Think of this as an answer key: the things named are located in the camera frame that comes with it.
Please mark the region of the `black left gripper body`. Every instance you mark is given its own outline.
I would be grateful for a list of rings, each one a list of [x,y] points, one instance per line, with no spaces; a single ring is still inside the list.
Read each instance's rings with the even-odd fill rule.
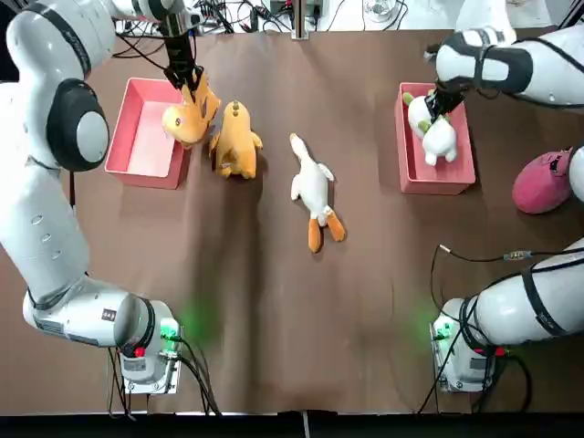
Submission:
[[[164,46],[167,51],[168,66],[166,76],[192,76],[196,72],[191,32],[185,28],[162,26]]]

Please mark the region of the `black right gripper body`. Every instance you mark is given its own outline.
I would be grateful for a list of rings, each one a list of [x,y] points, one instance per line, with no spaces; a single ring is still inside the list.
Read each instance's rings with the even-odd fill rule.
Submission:
[[[429,94],[436,94],[439,101],[439,114],[454,110],[463,100],[466,82],[462,79],[436,79],[434,88]]]

